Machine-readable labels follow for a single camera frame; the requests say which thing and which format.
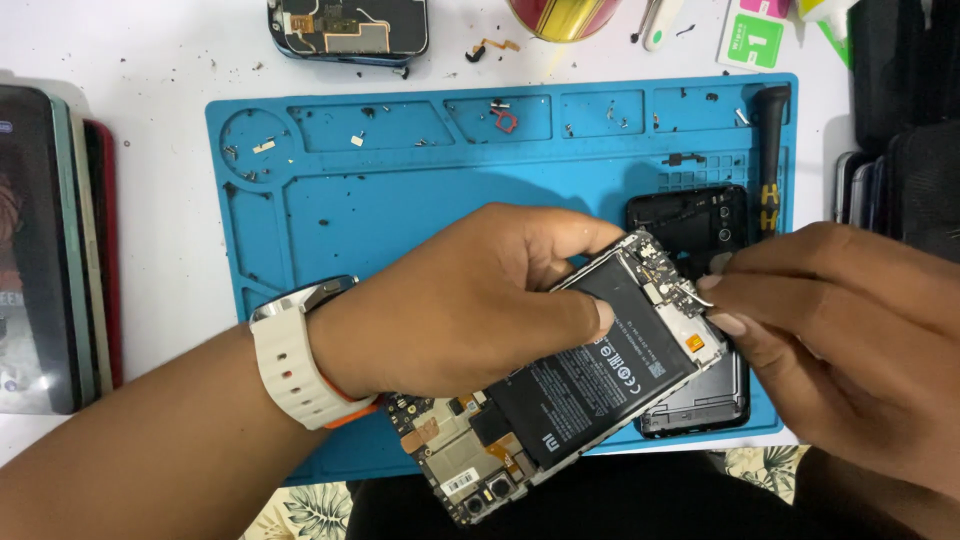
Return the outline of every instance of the blue silicone repair mat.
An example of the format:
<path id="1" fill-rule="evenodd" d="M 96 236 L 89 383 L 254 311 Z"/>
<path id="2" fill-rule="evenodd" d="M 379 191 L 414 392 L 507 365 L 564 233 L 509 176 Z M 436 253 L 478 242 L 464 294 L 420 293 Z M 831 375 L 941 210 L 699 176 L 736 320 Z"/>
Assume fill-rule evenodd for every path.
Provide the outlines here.
<path id="1" fill-rule="evenodd" d="M 206 123 L 237 314 L 245 320 L 275 295 L 324 277 L 364 279 L 490 201 L 567 207 L 622 226 L 627 201 L 645 193 L 719 184 L 756 193 L 757 129 L 734 111 L 750 115 L 753 95 L 777 85 L 794 88 L 780 139 L 786 231 L 793 75 L 212 102 Z M 510 134 L 494 126 L 495 98 L 518 119 Z M 705 159 L 669 166 L 672 153 Z M 756 379 L 751 388 L 751 419 L 741 428 L 645 440 L 628 426 L 593 452 L 780 430 Z M 288 483 L 417 471 L 386 415 L 374 414 L 336 430 Z"/>

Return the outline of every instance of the black screwdriver handle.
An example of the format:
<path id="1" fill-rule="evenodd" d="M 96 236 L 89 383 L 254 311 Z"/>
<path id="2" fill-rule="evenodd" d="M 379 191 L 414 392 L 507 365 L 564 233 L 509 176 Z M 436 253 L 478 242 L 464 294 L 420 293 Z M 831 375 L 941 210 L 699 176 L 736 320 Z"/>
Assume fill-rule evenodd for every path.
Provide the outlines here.
<path id="1" fill-rule="evenodd" d="M 790 100 L 790 86 L 771 86 L 754 95 L 754 111 L 760 128 L 760 238 L 772 237 L 780 219 L 780 126 L 783 107 Z"/>

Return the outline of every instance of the pink label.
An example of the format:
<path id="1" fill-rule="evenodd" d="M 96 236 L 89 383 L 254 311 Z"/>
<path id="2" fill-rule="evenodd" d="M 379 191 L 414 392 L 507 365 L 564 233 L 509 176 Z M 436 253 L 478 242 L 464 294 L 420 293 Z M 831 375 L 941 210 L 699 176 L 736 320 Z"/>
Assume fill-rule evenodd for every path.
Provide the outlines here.
<path id="1" fill-rule="evenodd" d="M 778 19 L 785 19 L 790 10 L 790 0 L 740 0 L 740 8 Z"/>

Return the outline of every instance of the white table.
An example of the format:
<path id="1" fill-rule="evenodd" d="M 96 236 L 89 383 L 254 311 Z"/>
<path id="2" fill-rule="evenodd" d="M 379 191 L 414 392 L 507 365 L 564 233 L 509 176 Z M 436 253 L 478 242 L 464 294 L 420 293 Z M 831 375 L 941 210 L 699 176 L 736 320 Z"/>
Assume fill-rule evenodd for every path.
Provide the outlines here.
<path id="1" fill-rule="evenodd" d="M 687 2 L 674 32 L 691 24 L 695 30 L 669 36 L 656 54 L 629 41 L 644 4 L 626 0 L 596 36 L 558 45 L 528 39 L 505 0 L 430 0 L 430 49 L 403 81 L 386 68 L 281 56 L 268 34 L 263 0 L 149 6 L 18 0 L 0 7 L 0 82 L 53 91 L 74 110 L 106 123 L 116 137 L 123 355 L 131 380 L 237 320 L 204 123 L 209 101 L 743 72 L 714 61 L 726 0 Z M 505 51 L 503 61 L 467 63 L 464 52 L 483 37 L 509 38 L 523 49 Z M 799 228 L 828 216 L 834 164 L 854 147 L 850 75 L 814 26 L 784 41 L 780 68 L 800 79 Z M 258 62 L 263 67 L 254 70 Z M 64 419 L 0 415 L 0 463 Z M 796 441 L 785 430 L 672 449 Z"/>

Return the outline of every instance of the smartwatch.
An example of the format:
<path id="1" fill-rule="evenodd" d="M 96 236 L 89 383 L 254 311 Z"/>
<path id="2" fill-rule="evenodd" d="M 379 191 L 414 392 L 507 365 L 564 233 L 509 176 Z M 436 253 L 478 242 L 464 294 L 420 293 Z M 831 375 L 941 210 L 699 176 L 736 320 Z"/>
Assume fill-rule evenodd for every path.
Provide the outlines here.
<path id="1" fill-rule="evenodd" d="M 338 428 L 376 410 L 376 395 L 354 400 L 320 373 L 306 330 L 307 313 L 358 281 L 336 276 L 313 282 L 254 309 L 250 317 L 256 364 L 267 393 L 308 430 Z"/>

